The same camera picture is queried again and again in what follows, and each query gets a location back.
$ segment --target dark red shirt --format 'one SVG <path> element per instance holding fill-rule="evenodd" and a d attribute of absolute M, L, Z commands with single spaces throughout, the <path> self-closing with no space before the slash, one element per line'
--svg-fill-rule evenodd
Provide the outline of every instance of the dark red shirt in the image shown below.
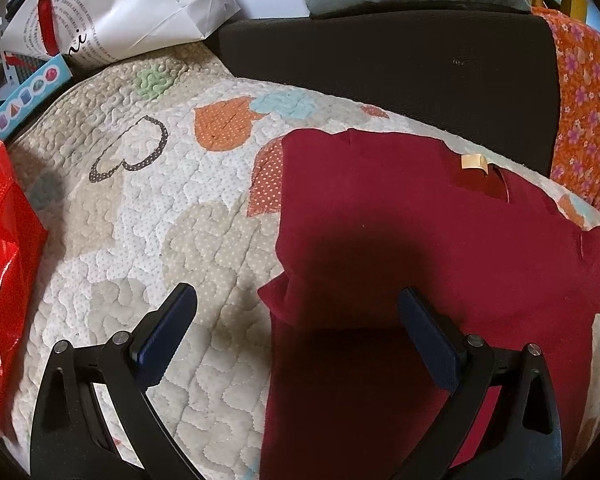
<path fill-rule="evenodd" d="M 510 171 L 462 170 L 440 140 L 296 130 L 276 253 L 284 272 L 259 291 L 273 338 L 262 480 L 384 480 L 413 449 L 446 393 L 398 322 L 410 285 L 465 334 L 541 346 L 568 459 L 600 312 L 600 227 L 581 231 Z"/>

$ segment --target orange heart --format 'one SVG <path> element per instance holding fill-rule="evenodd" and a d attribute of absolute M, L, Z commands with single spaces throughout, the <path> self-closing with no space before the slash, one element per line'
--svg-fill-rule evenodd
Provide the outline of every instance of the orange heart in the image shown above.
<path fill-rule="evenodd" d="M 367 115 L 370 115 L 372 117 L 382 117 L 385 119 L 389 118 L 389 115 L 387 115 L 387 113 L 378 108 L 377 106 L 373 106 L 373 105 L 362 105 L 360 107 L 360 109 Z"/>
<path fill-rule="evenodd" d="M 253 121 L 265 114 L 249 109 L 252 97 L 237 97 L 196 108 L 194 131 L 200 146 L 210 152 L 228 152 L 243 145 Z"/>

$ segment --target bed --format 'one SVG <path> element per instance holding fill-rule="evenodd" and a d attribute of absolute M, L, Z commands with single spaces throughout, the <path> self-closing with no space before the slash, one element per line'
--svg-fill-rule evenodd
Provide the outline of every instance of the bed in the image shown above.
<path fill-rule="evenodd" d="M 269 316 L 256 290 L 281 270 L 279 203 L 261 193 L 257 169 L 272 142 L 307 126 L 442 139 L 524 176 L 584 228 L 600 225 L 600 213 L 575 195 L 487 148 L 374 105 L 235 78 L 202 44 L 110 66 L 66 92 L 10 146 L 50 232 L 7 440 L 25 468 L 54 343 L 104 342 L 184 281 L 197 289 L 198 314 L 148 397 L 207 478 L 256 478 L 270 351 Z M 573 460 L 600 430 L 600 315 L 594 334 Z M 134 462 L 106 391 L 98 396 L 122 457 Z"/>
<path fill-rule="evenodd" d="M 24 469 L 56 340 L 103 342 L 187 281 L 200 315 L 149 397 L 209 479 L 257 478 L 270 329 L 255 291 L 280 264 L 278 206 L 255 206 L 254 168 L 294 128 L 437 137 L 523 175 L 582 228 L 600 225 L 579 189 L 552 173 L 554 147 L 568 132 L 564 65 L 540 14 L 402 10 L 228 23 L 206 46 L 117 63 L 62 95 L 10 146 L 50 231 L 14 375 L 13 427 L 5 428 Z M 140 171 L 115 169 L 146 160 Z M 600 316 L 594 334 L 571 464 L 600 432 Z M 106 391 L 98 394 L 121 455 L 134 462 Z"/>

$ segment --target white quilt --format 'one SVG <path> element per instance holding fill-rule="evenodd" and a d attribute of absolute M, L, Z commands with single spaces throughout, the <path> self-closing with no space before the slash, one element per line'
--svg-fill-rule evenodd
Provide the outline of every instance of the white quilt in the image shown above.
<path fill-rule="evenodd" d="M 13 408 L 10 447 L 25 466 L 53 344 L 104 343 L 188 282 L 198 314 L 148 396 L 209 480 L 257 477 L 270 325 L 256 290 L 282 269 L 279 215 L 274 205 L 248 210 L 250 187 L 258 152 L 304 126 L 437 137 L 521 174 L 585 228 L 600 224 L 600 213 L 561 186 L 485 148 L 368 105 L 233 78 L 202 44 L 110 66 L 66 92 L 10 147 L 49 230 Z M 600 428 L 600 316 L 593 350 L 578 453 Z M 106 391 L 99 396 L 122 457 L 137 463 Z"/>

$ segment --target metal screw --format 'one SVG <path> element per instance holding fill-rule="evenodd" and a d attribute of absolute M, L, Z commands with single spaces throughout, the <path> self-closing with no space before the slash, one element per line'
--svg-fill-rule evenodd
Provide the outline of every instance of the metal screw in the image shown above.
<path fill-rule="evenodd" d="M 129 332 L 125 332 L 121 330 L 120 332 L 116 332 L 111 338 L 114 345 L 122 345 L 129 341 Z"/>
<path fill-rule="evenodd" d="M 484 345 L 484 339 L 482 339 L 479 335 L 471 334 L 466 337 L 466 341 L 476 348 L 480 348 Z"/>
<path fill-rule="evenodd" d="M 529 350 L 529 353 L 531 355 L 540 355 L 542 353 L 542 350 L 540 349 L 540 347 L 536 344 L 536 343 L 529 343 L 526 346 L 526 349 Z"/>
<path fill-rule="evenodd" d="M 56 354 L 61 354 L 62 352 L 64 352 L 67 348 L 69 348 L 69 343 L 67 341 L 65 341 L 64 339 L 62 339 L 62 341 L 58 341 L 55 345 L 54 345 L 54 352 Z"/>

